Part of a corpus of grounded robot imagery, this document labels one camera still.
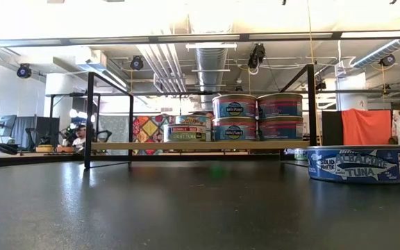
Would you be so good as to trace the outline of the silver-lid yellow-teal can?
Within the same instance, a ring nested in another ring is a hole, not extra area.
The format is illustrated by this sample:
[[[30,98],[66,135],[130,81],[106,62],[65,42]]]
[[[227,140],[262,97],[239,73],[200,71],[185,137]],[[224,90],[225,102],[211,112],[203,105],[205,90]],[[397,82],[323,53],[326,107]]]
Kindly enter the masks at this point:
[[[196,126],[204,126],[207,131],[211,130],[211,118],[205,115],[179,115],[175,116],[175,124],[192,124]]]

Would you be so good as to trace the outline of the gold-lid blue can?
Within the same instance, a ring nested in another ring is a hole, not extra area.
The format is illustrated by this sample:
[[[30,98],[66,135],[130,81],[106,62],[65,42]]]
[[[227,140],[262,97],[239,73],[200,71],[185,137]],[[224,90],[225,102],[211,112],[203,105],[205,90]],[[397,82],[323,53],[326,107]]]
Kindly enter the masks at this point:
[[[299,140],[303,139],[303,117],[276,116],[258,121],[261,141]]]
[[[303,97],[295,93],[266,94],[257,98],[261,119],[276,116],[297,116],[303,113]]]
[[[256,98],[249,94],[225,94],[212,99],[215,118],[256,117]]]

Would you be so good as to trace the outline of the wooden shelf with black frame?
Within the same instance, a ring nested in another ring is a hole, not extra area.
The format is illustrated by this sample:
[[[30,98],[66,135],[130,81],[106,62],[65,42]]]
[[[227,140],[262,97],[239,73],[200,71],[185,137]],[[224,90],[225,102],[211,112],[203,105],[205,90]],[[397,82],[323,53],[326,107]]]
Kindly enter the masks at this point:
[[[287,92],[288,88],[295,83],[302,75],[307,75],[308,91],[310,101],[308,104],[312,113],[310,114],[310,135],[308,142],[299,141],[284,141],[284,142],[200,142],[198,144],[189,144],[187,142],[165,142],[165,143],[139,143],[133,141],[133,136],[128,137],[128,142],[107,143],[107,142],[92,142],[92,134],[87,135],[85,141],[85,150],[83,154],[84,168],[91,168],[92,151],[100,149],[113,149],[113,150],[147,150],[147,149],[286,149],[286,148],[302,148],[309,145],[316,146],[320,136],[317,124],[317,104],[316,104],[316,90],[315,90],[315,70],[314,65],[305,65],[293,79],[281,90]]]

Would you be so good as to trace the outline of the silver-lid blue can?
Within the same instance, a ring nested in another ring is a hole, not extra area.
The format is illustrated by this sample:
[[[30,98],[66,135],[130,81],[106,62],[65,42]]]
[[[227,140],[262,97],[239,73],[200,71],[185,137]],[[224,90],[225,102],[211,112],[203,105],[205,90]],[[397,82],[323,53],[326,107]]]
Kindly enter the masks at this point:
[[[314,146],[306,149],[308,175],[338,183],[400,183],[400,146]]]

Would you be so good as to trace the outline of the colourful patchwork quilt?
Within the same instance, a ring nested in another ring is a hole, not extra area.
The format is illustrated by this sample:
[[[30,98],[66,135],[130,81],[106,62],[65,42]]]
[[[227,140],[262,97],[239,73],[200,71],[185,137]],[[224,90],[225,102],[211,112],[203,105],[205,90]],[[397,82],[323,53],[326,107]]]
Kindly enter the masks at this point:
[[[159,143],[163,142],[164,129],[166,124],[173,124],[174,116],[137,116],[133,118],[133,142]]]

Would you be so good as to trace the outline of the black hanging ceiling device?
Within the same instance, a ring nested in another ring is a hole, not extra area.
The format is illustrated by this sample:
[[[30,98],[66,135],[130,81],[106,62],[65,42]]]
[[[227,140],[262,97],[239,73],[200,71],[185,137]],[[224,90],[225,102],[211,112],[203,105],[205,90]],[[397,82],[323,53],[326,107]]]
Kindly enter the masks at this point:
[[[249,56],[249,60],[247,63],[249,69],[257,69],[258,66],[263,62],[265,55],[266,51],[264,44],[257,43]]]

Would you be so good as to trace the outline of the black panel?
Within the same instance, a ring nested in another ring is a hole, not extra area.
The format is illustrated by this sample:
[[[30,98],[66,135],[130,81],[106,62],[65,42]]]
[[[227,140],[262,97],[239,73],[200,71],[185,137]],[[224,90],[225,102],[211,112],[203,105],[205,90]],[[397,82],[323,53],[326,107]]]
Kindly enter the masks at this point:
[[[324,146],[343,145],[343,124],[340,111],[322,113],[322,133]]]

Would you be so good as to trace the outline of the dark computer monitor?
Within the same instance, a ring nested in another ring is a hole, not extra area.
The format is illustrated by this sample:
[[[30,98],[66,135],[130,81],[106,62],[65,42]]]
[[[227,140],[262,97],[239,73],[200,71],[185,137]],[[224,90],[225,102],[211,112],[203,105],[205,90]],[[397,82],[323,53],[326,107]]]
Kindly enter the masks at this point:
[[[41,138],[48,135],[52,145],[56,146],[59,142],[60,119],[57,117],[36,117],[35,129],[38,134],[35,136],[35,143],[39,144]]]

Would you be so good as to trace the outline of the orange cloth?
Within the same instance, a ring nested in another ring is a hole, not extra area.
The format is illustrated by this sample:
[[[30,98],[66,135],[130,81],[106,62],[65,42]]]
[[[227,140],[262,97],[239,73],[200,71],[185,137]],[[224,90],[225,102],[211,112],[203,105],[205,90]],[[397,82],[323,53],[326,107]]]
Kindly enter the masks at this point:
[[[391,111],[343,110],[342,126],[344,145],[386,145],[392,136]]]

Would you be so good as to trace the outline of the silver ventilation duct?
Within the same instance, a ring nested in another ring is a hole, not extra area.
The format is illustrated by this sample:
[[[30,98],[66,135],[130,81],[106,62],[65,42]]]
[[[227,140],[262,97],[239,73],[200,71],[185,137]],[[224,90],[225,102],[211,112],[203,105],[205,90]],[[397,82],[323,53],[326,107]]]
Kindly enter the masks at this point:
[[[202,110],[213,110],[212,100],[221,88],[227,52],[225,48],[195,49],[199,89],[201,92],[211,92],[200,96]]]

